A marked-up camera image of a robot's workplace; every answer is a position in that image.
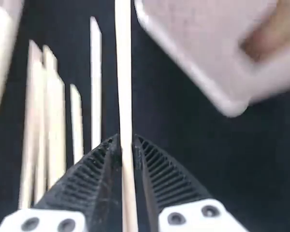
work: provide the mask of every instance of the black screw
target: black screw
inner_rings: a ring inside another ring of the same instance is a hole
[[[170,225],[182,225],[186,222],[186,219],[180,213],[171,213],[168,216],[168,222]]]
[[[73,219],[65,219],[58,225],[59,232],[72,232],[75,228],[75,221]]]
[[[212,206],[212,205],[206,205],[202,208],[202,214],[206,218],[214,218],[220,215],[219,210]]]
[[[37,217],[31,217],[27,219],[22,225],[22,231],[32,231],[39,225],[40,220]]]

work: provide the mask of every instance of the wooden dowel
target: wooden dowel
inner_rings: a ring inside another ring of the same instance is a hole
[[[46,69],[46,111],[48,131],[48,182],[50,189],[66,170],[64,83],[57,73],[57,60],[51,50],[43,47]]]
[[[38,88],[36,94],[39,98],[38,102],[38,117],[39,117],[39,133],[38,133],[38,150],[35,168],[35,191],[34,202],[37,203],[45,194],[46,191],[46,161],[47,161],[47,143],[46,143],[46,123],[45,123],[45,98],[46,98],[46,76],[42,64],[39,66]]]
[[[91,75],[91,149],[101,143],[101,31],[94,17],[90,18],[90,75]]]
[[[75,85],[70,85],[71,93],[71,118],[73,139],[73,161],[76,164],[84,154],[83,145],[83,120],[81,95]]]
[[[122,149],[123,232],[137,232],[132,157],[131,2],[115,0],[117,81]]]
[[[35,166],[35,148],[38,139],[39,115],[37,90],[42,66],[42,53],[38,46],[29,42],[28,78],[26,91],[25,129],[23,143],[23,158],[19,191],[19,208],[29,208],[32,201],[33,175]]]

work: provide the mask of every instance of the white plastic part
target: white plastic part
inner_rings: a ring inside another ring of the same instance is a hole
[[[183,218],[172,216],[180,214]],[[214,199],[206,199],[165,208],[159,215],[160,232],[247,232],[247,230]]]
[[[64,83],[57,73],[57,59],[52,51],[43,47],[47,82],[48,129],[48,184],[50,189],[66,170],[66,129]]]
[[[102,47],[101,31],[94,17],[90,18],[90,75],[91,75],[91,149],[101,143],[102,132]]]
[[[141,25],[227,116],[290,88],[290,45],[255,63],[240,44],[277,0],[135,0]]]
[[[123,232],[138,232],[132,157],[131,2],[115,0]]]
[[[42,78],[42,52],[33,42],[29,42],[28,77],[26,89],[25,130],[21,180],[19,190],[19,208],[29,208],[32,201],[36,149],[39,138],[40,80]]]
[[[22,9],[23,0],[0,0],[0,102]]]
[[[60,230],[62,225],[73,230]],[[8,215],[0,224],[0,232],[87,232],[85,216],[63,210],[23,209]]]
[[[76,164],[84,154],[81,95],[75,85],[70,85],[73,161]]]

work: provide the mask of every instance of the dark background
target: dark background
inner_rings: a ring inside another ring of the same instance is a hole
[[[102,32],[102,138],[119,132],[114,0],[27,0],[0,108],[0,221],[18,203],[29,39],[57,57],[67,112],[69,84],[80,91],[90,150],[90,16]],[[222,116],[142,30],[134,8],[132,82],[135,133],[172,154],[250,231],[290,232],[290,92]]]

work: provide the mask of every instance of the wooden stick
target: wooden stick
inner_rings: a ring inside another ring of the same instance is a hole
[[[137,232],[132,156],[131,2],[115,0],[117,81],[122,149],[123,232]]]
[[[83,145],[83,120],[81,95],[75,85],[70,85],[71,92],[71,116],[73,138],[73,160],[76,164],[84,154]]]
[[[57,73],[57,60],[52,51],[43,47],[47,75],[48,189],[66,170],[64,83]]]
[[[46,122],[45,122],[45,98],[46,98],[46,72],[42,66],[39,67],[39,77],[37,78],[36,93],[39,98],[37,99],[39,107],[39,134],[38,134],[38,151],[35,168],[35,192],[34,202],[37,203],[45,194],[46,191]]]
[[[0,1],[0,103],[5,88],[22,7],[22,0]]]
[[[90,72],[91,72],[91,149],[101,143],[101,31],[94,17],[90,18]]]
[[[21,182],[19,191],[19,208],[29,208],[32,201],[33,174],[35,165],[35,142],[38,138],[39,116],[38,96],[35,90],[39,88],[39,71],[42,66],[42,53],[38,46],[29,42],[28,78],[26,93],[25,132],[23,145],[23,159]]]

